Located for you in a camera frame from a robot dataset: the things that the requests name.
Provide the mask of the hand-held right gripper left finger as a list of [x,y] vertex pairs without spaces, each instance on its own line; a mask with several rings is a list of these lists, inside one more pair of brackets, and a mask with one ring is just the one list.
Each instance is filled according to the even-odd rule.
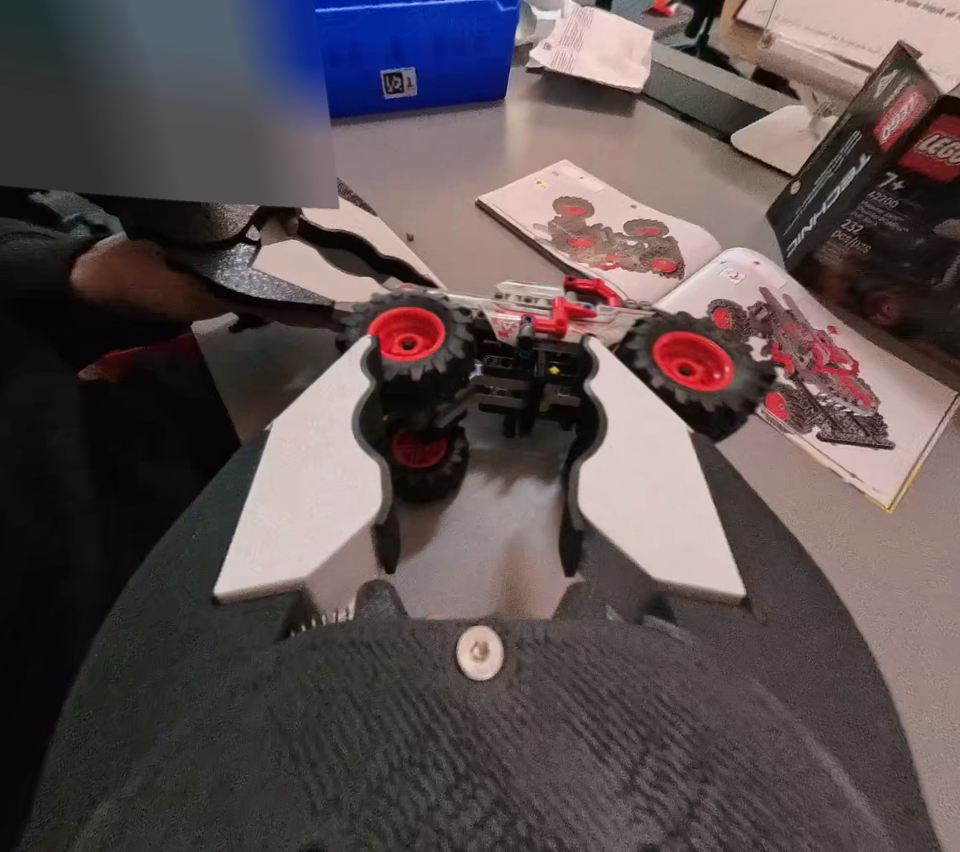
[[378,338],[363,336],[266,431],[221,571],[222,605],[294,592],[347,606],[395,566]]

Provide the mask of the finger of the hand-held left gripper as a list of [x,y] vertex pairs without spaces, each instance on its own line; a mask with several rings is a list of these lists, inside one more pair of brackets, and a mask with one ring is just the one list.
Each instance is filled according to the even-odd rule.
[[286,239],[261,246],[252,267],[337,303],[366,301],[401,279],[402,261],[375,250],[316,246]]
[[331,266],[380,285],[445,287],[387,222],[366,206],[346,198],[339,198],[335,208],[301,209],[295,235],[317,249]]

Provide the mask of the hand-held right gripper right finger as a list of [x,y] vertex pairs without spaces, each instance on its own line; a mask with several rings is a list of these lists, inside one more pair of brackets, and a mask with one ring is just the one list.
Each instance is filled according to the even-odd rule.
[[558,534],[564,574],[607,591],[636,579],[692,601],[747,599],[694,434],[598,339],[585,373]]

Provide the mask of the black red toy monster truck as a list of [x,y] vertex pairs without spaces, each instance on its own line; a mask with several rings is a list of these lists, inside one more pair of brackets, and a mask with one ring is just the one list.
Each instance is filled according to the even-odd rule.
[[392,488],[408,504],[449,497],[467,473],[469,411],[498,416],[505,438],[540,421],[579,430],[584,339],[614,358],[696,434],[733,435],[772,390],[771,362],[724,337],[707,318],[622,299],[600,279],[562,285],[504,281],[489,296],[412,283],[339,315],[346,352],[368,335],[381,356],[383,452]]

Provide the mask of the white instruction booklet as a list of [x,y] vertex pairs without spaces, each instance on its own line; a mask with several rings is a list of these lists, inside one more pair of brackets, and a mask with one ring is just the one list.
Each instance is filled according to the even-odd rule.
[[888,513],[958,414],[957,390],[859,335],[761,253],[722,249],[567,160],[476,204],[567,271],[704,318],[771,361],[760,417]]

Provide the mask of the person's left forearm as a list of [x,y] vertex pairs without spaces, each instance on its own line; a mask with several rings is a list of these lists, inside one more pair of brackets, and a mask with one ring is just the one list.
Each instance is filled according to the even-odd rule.
[[71,311],[78,303],[71,274],[97,239],[67,234],[30,222],[1,219],[1,310],[30,317]]

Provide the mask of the grey desk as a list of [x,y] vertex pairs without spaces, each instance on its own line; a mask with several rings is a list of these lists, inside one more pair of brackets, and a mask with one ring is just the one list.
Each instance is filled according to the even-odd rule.
[[[553,282],[553,263],[475,199],[562,159],[656,211],[701,225],[724,248],[778,259],[765,212],[785,178],[657,103],[569,78],[510,72],[504,101],[333,124],[339,177],[450,288]],[[447,508],[402,513],[397,587],[415,613],[511,618],[552,612],[559,490],[546,476],[559,433],[498,438],[469,424],[470,473]],[[722,445],[846,605],[892,694],[943,849],[958,850],[958,418],[885,513],[770,426]]]

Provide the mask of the person's left hand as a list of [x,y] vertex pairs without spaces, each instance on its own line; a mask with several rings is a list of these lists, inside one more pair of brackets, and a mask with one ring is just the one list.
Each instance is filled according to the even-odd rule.
[[196,277],[172,269],[158,246],[124,235],[79,255],[69,286],[89,304],[132,316],[192,323],[234,311]]

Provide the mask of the blue labelled plastic bin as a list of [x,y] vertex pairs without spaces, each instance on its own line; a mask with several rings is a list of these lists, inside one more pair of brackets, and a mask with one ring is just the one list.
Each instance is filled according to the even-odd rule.
[[522,0],[314,0],[332,119],[502,101]]

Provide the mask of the person's black clothing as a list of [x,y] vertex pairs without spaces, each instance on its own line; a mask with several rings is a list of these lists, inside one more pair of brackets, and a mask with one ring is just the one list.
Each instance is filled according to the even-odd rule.
[[[35,193],[2,187],[2,218],[115,236],[68,229]],[[104,618],[238,448],[196,321],[77,298],[38,321],[1,310],[2,850]]]

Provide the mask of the white paper bag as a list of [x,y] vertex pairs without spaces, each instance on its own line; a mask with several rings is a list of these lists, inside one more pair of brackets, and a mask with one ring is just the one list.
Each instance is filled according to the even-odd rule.
[[524,0],[533,16],[526,68],[631,94],[650,77],[655,33],[574,0]]

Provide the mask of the black toy set box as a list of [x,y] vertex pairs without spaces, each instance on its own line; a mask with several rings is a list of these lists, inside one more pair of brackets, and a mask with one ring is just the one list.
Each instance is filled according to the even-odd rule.
[[958,91],[917,50],[894,45],[766,217],[818,297],[958,361]]

